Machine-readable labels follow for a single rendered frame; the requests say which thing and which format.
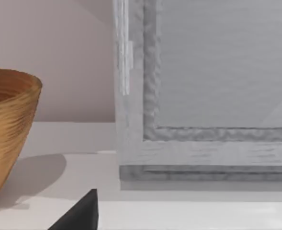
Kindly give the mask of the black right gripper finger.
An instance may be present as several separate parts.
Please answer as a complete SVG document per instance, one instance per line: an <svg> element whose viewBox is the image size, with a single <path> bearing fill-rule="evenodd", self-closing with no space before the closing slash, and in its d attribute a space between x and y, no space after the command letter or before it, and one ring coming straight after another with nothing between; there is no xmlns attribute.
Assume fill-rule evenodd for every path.
<svg viewBox="0 0 282 230"><path fill-rule="evenodd" d="M97 189L91 189L48 230L98 230Z"/></svg>

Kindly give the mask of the ribbed wooden bowl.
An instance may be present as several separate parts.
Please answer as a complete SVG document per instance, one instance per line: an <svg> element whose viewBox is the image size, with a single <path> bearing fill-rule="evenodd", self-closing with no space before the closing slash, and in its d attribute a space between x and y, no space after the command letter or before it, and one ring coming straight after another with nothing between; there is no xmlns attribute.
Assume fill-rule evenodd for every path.
<svg viewBox="0 0 282 230"><path fill-rule="evenodd" d="M0 69L0 190L23 149L42 86L34 75Z"/></svg>

